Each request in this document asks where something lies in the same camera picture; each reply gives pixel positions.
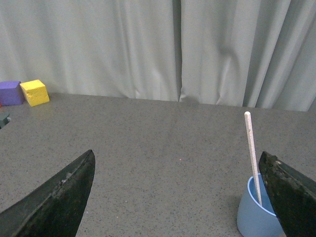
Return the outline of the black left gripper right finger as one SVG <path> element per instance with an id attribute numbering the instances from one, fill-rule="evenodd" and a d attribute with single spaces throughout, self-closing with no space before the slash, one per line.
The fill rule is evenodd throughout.
<path id="1" fill-rule="evenodd" d="M 259 170 L 277 219 L 288 237 L 316 235 L 316 182 L 268 152 Z"/>

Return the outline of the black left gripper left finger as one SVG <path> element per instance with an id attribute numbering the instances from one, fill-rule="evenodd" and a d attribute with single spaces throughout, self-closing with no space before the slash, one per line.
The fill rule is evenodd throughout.
<path id="1" fill-rule="evenodd" d="M 95 155 L 86 151 L 0 214 L 2 237 L 74 237 L 95 174 Z"/>

